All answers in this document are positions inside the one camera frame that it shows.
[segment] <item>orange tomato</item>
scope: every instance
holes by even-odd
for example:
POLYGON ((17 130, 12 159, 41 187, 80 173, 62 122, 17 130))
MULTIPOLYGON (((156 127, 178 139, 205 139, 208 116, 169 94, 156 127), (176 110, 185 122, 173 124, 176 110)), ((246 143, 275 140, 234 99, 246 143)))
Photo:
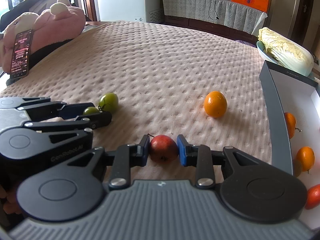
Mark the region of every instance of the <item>orange tomato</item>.
POLYGON ((304 208, 312 209, 319 204, 320 204, 320 184, 315 185, 308 190, 307 203, 304 208))
POLYGON ((205 112, 214 118, 223 116, 227 110, 227 107, 227 100, 219 91, 210 92, 204 100, 205 112))
POLYGON ((302 163, 302 171, 309 171, 315 164, 315 153, 308 147, 302 147, 297 152, 296 160, 302 163))
POLYGON ((291 113, 284 113, 285 122, 287 124, 289 138, 291 139, 294 136, 296 129, 297 120, 291 113))

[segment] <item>quilted bedspread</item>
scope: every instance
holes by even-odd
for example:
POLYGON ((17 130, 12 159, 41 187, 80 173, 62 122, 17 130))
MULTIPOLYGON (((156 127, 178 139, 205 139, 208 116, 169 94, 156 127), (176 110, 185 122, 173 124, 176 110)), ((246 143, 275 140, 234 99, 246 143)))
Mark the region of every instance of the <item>quilted bedspread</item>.
MULTIPOLYGON (((94 146, 115 150, 144 134, 183 134, 214 150, 232 145, 271 163, 266 105, 259 81, 263 60, 255 48, 213 34, 135 22, 112 22, 81 34, 33 67, 0 96, 50 96, 52 101, 93 102, 119 97, 111 124, 94 131, 94 146), (205 96, 221 91, 226 114, 213 119, 205 96)), ((223 180, 215 167, 217 181, 223 180)), ((132 179, 191 179, 195 168, 177 159, 132 168, 132 179)))

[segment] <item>black fabric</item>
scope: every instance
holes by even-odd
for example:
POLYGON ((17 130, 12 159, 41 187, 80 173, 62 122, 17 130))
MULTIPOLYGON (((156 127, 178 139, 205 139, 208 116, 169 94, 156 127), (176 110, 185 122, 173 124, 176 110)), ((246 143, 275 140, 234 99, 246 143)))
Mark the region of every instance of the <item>black fabric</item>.
POLYGON ((21 14, 28 12, 37 2, 39 2, 39 0, 24 0, 13 9, 3 14, 0 18, 0 32, 3 32, 4 29, 21 14))
MULTIPOLYGON (((29 69, 33 68, 40 60, 42 60, 44 57, 48 56, 51 52, 53 52, 55 49, 61 47, 62 45, 68 43, 71 40, 65 40, 62 42, 57 42, 50 44, 48 46, 45 46, 39 50, 37 50, 35 53, 33 53, 29 58, 29 69)), ((9 86, 13 83, 15 83, 18 79, 11 79, 9 78, 6 81, 6 85, 9 86)))

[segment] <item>smartphone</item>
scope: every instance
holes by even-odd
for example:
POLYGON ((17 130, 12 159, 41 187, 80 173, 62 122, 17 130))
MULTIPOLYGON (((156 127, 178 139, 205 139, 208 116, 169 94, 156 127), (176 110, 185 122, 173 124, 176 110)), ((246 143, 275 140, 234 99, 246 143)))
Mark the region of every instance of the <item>smartphone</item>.
POLYGON ((22 78, 28 75, 31 40, 32 30, 27 30, 16 35, 11 60, 11 79, 22 78))

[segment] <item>pink plush toy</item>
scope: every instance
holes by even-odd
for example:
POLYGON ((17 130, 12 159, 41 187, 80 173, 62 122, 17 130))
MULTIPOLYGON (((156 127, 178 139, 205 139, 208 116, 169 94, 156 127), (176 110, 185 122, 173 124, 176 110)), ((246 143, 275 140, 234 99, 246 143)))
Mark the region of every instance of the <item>pink plush toy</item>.
POLYGON ((10 73, 15 37, 18 33, 33 29, 30 55, 57 42, 74 39, 84 29, 85 16, 82 9, 71 6, 69 0, 57 0, 50 9, 39 16, 26 12, 10 23, 0 33, 0 67, 10 73))

